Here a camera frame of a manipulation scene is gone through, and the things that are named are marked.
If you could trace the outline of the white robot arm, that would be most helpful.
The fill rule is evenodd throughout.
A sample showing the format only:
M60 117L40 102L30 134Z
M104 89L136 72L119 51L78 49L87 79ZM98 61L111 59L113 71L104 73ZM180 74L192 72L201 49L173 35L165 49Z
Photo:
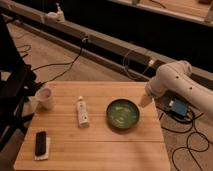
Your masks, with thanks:
M159 98L173 91L205 114L213 115L213 91L190 78L192 66L181 60L159 66L145 85L145 96Z

